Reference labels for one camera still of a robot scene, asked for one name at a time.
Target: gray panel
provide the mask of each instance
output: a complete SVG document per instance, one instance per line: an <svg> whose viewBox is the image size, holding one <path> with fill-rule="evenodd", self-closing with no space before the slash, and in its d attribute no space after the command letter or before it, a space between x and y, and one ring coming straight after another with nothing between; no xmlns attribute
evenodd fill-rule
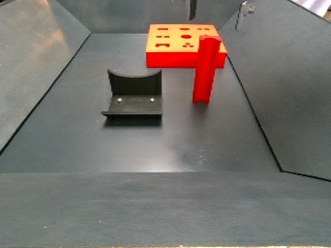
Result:
<svg viewBox="0 0 331 248"><path fill-rule="evenodd" d="M213 23L220 28L240 0L197 0L196 18L187 20L184 0L57 0L92 33L146 33L152 23Z"/></svg>
<svg viewBox="0 0 331 248"><path fill-rule="evenodd" d="M285 173L1 174L0 246L331 246L329 192Z"/></svg>
<svg viewBox="0 0 331 248"><path fill-rule="evenodd" d="M331 25L285 0L253 4L221 29L229 59L283 170L331 179Z"/></svg>
<svg viewBox="0 0 331 248"><path fill-rule="evenodd" d="M140 76L145 35L92 35L0 157L1 172L277 171L229 63L209 106L191 102L193 69L162 70L162 122L105 122L106 70Z"/></svg>
<svg viewBox="0 0 331 248"><path fill-rule="evenodd" d="M327 9L331 6L331 0L292 0L292 2L297 3L307 10L309 10L316 15L324 17Z"/></svg>
<svg viewBox="0 0 331 248"><path fill-rule="evenodd" d="M9 1L0 12L1 149L89 31L53 0Z"/></svg>

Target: gray metal wall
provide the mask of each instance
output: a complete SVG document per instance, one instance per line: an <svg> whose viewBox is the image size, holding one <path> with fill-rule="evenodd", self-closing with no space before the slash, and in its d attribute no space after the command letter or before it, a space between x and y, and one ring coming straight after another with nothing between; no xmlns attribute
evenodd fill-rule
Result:
<svg viewBox="0 0 331 248"><path fill-rule="evenodd" d="M184 0L57 0L92 33L146 33L152 23L187 23ZM241 0L197 0L191 23L224 25Z"/></svg>
<svg viewBox="0 0 331 248"><path fill-rule="evenodd" d="M54 0L0 5L0 149L88 35Z"/></svg>
<svg viewBox="0 0 331 248"><path fill-rule="evenodd" d="M229 60L284 171L331 179L331 24L287 0L221 29Z"/></svg>

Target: black plastic part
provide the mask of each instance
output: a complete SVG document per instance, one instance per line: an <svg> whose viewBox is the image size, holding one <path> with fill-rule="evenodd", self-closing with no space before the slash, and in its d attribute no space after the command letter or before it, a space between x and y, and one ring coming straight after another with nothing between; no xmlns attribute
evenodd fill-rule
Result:
<svg viewBox="0 0 331 248"><path fill-rule="evenodd" d="M196 1L197 0L189 0L189 15L188 15L188 20L195 19L195 13L196 13Z"/></svg>
<svg viewBox="0 0 331 248"><path fill-rule="evenodd" d="M128 77L108 71L112 98L108 124L158 124L161 118L161 71L142 77Z"/></svg>

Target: red block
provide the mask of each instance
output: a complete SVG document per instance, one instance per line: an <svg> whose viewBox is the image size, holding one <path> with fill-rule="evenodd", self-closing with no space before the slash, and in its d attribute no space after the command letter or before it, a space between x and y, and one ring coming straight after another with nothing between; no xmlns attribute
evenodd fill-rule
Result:
<svg viewBox="0 0 331 248"><path fill-rule="evenodd" d="M217 68L217 54L221 39L217 36L201 36L199 56L195 71L192 102L209 104L215 71Z"/></svg>
<svg viewBox="0 0 331 248"><path fill-rule="evenodd" d="M195 68L200 36L219 36L213 25L152 24L149 25L145 63L156 68ZM221 43L216 67L223 68L228 56Z"/></svg>

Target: hole in red block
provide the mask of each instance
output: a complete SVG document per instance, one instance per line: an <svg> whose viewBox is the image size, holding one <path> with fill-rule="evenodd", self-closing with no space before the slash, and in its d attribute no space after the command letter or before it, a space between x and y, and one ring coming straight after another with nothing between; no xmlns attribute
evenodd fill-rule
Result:
<svg viewBox="0 0 331 248"><path fill-rule="evenodd" d="M160 43L157 43L154 46L156 47L169 47L170 45L169 44L160 44Z"/></svg>
<svg viewBox="0 0 331 248"><path fill-rule="evenodd" d="M191 39L191 36L189 35L183 35L181 38L183 39Z"/></svg>

